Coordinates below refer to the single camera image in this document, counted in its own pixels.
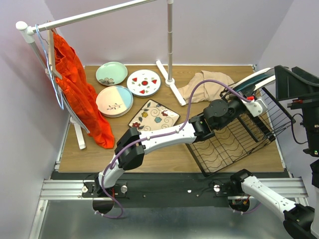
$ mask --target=wooden tabletop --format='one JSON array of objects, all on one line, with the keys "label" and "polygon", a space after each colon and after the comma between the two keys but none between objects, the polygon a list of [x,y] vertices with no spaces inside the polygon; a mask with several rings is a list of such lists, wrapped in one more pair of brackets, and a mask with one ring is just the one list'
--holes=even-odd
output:
[{"label": "wooden tabletop", "polygon": [[[86,66],[85,72],[87,82],[92,84],[96,92],[99,93],[105,87],[99,84],[95,78],[97,69],[98,66]],[[164,85],[164,78],[156,65],[127,66],[127,69],[128,75],[140,69],[155,71],[161,76],[162,86],[159,91],[150,98],[134,97],[132,108],[124,116],[119,118],[107,118],[116,141],[126,132],[129,128],[129,121],[148,99],[153,99],[180,114],[180,118],[176,124],[185,120],[187,107],[182,107],[178,104],[170,88]],[[176,86],[180,88],[187,85],[195,73],[201,70],[225,73],[230,76],[234,82],[253,73],[251,66],[173,66],[172,72]],[[126,87],[126,80],[120,85]],[[194,116],[201,113],[208,104],[209,102],[192,104],[190,115]],[[82,131],[84,133],[86,148],[80,150],[74,127],[72,125],[70,126],[61,157],[59,172],[98,172],[102,171],[112,159],[114,149],[99,147],[84,130]],[[283,167],[276,143],[272,142],[267,147],[228,166],[223,169],[222,172],[236,172],[243,168],[252,172],[282,172]],[[166,147],[146,155],[142,166],[130,172],[200,172],[200,170],[187,147],[184,144],[180,144]]]}]

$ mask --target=wire basket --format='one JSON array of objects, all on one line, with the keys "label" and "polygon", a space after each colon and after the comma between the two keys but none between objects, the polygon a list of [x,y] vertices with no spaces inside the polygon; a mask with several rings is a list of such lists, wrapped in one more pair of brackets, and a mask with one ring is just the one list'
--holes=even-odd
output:
[{"label": "wire basket", "polygon": [[262,88],[257,95],[261,95],[268,106],[265,113],[258,117],[242,114],[225,128],[215,131],[215,137],[186,145],[204,176],[216,173],[267,146],[295,123],[266,88]]}]

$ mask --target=orange clothing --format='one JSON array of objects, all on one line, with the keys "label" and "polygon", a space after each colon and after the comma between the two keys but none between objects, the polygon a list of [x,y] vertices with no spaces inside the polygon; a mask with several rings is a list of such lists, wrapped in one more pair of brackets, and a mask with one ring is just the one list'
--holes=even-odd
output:
[{"label": "orange clothing", "polygon": [[113,148],[114,136],[110,124],[101,115],[95,103],[97,94],[86,83],[84,68],[75,51],[58,34],[53,33],[56,70],[62,79],[56,77],[71,108],[89,129],[89,136],[103,148]]}]

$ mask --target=beige cloth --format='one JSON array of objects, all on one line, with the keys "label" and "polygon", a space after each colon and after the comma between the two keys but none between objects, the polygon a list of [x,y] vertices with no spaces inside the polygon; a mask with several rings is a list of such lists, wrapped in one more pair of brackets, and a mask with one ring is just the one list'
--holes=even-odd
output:
[{"label": "beige cloth", "polygon": [[[210,79],[220,81],[226,85],[230,85],[234,83],[229,76],[221,72],[201,71],[201,73],[196,73],[195,76],[190,80],[188,85],[178,89],[181,96],[186,101],[186,103],[188,103],[190,94],[192,90],[195,88],[195,86],[203,80],[210,80]],[[224,90],[224,87],[222,87],[219,84],[206,82],[200,85],[196,89],[193,95],[193,98],[191,99],[191,102],[192,103],[197,103],[201,101],[211,102],[213,100],[220,99],[219,94],[223,90]]]}]

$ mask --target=square plate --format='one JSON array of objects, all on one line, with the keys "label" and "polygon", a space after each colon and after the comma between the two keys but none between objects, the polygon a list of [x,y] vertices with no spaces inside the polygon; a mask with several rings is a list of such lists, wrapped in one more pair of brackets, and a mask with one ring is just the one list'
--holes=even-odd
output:
[{"label": "square plate", "polygon": [[180,115],[166,106],[148,100],[129,123],[129,127],[136,127],[139,131],[152,131],[172,127]]}]

